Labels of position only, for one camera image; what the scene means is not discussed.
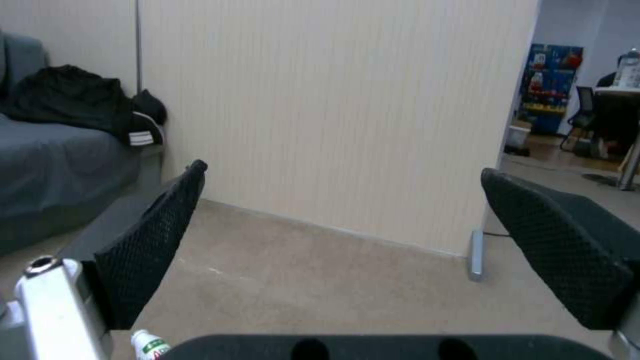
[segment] person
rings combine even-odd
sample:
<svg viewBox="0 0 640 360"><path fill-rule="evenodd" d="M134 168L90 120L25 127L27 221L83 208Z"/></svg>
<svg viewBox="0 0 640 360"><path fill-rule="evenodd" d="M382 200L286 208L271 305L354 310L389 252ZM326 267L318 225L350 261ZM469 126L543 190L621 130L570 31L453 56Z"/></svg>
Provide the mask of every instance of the person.
<svg viewBox="0 0 640 360"><path fill-rule="evenodd" d="M620 55L618 57L618 64L616 66L616 70L618 69L618 67L620 67L620 61L622 61L622 55ZM609 75L603 76L602 78L600 78L600 80L598 80L598 83L596 84L596 86L598 88L608 88L610 86L613 85L613 81L616 78L616 72L612 72Z"/></svg>
<svg viewBox="0 0 640 360"><path fill-rule="evenodd" d="M622 55L618 57L618 67ZM597 87L613 86L616 73L612 72L598 80ZM593 131L600 157L608 154L624 156L634 143L638 132L637 108L618 96L598 95L594 98L595 119Z"/></svg>

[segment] floor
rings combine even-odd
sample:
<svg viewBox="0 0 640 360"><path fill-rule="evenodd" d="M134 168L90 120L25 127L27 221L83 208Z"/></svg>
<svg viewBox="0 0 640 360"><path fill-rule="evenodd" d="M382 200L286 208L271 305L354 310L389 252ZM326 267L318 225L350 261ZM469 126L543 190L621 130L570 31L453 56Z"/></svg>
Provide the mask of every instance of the floor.
<svg viewBox="0 0 640 360"><path fill-rule="evenodd" d="M561 141L562 138L556 136L529 135L525 144L531 152L531 158L543 161L547 165L565 168L591 168L611 172L618 171L621 159L613 156L611 160L581 158L572 152L562 151L559 147ZM575 139L571 138L566 148L571 149L574 141Z"/></svg>
<svg viewBox="0 0 640 360"><path fill-rule="evenodd" d="M640 194L576 171L505 156L503 170L591 196L640 228ZM487 231L504 231L490 215ZM0 258L0 292L24 263L73 234ZM470 282L445 257L201 200L164 281L134 329L171 344L222 333L540 333L607 352L608 332L583 329L509 238L487 237L486 279ZM113 359L133 359L131 332L113 333Z"/></svg>

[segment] black chair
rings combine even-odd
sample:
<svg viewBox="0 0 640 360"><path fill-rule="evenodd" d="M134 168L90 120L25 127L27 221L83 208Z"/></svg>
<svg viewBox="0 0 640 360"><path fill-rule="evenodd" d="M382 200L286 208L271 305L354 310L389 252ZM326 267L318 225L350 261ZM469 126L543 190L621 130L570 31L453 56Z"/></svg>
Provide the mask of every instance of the black chair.
<svg viewBox="0 0 640 360"><path fill-rule="evenodd" d="M489 205L586 328L615 329L638 291L640 233L592 200L484 169Z"/></svg>
<svg viewBox="0 0 640 360"><path fill-rule="evenodd" d="M577 86L578 90L578 100L580 101L580 108L572 116L567 122L572 126L571 130L567 135L564 136L562 142L560 143L560 149L564 151L569 151L563 147L564 143L569 139L569 136L573 132L574 129L580 129L580 133L578 134L578 139L576 142L582 138L588 131L593 127L594 119L595 119L595 106L593 102L593 90L588 86Z"/></svg>
<svg viewBox="0 0 640 360"><path fill-rule="evenodd" d="M204 186L196 160L159 188L116 200L57 257L78 260L108 329L130 329L173 259Z"/></svg>

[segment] green label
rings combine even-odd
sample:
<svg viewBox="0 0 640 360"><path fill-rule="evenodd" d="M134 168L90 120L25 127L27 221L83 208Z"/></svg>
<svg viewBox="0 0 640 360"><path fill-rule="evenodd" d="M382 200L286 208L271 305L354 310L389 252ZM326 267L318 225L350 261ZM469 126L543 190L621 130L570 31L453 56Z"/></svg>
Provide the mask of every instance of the green label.
<svg viewBox="0 0 640 360"><path fill-rule="evenodd" d="M151 340L151 341L149 341L148 344L145 345L145 347L142 348L142 352L144 354L146 354L147 352L150 352L154 348L156 348L156 347L158 347L160 345L164 345L164 344L166 344L166 343L162 339Z"/></svg>

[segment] small bottle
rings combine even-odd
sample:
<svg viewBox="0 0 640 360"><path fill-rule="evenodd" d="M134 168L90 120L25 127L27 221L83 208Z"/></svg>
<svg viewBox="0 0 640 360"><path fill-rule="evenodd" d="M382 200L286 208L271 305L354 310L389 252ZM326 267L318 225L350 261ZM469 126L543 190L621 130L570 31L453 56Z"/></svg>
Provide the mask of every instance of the small bottle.
<svg viewBox="0 0 640 360"><path fill-rule="evenodd" d="M622 56L616 71L613 86L621 88L640 87L640 52L633 48Z"/></svg>
<svg viewBox="0 0 640 360"><path fill-rule="evenodd" d="M151 335L147 330L138 330L131 336L131 345L136 351L137 360L156 360L171 347L162 338Z"/></svg>

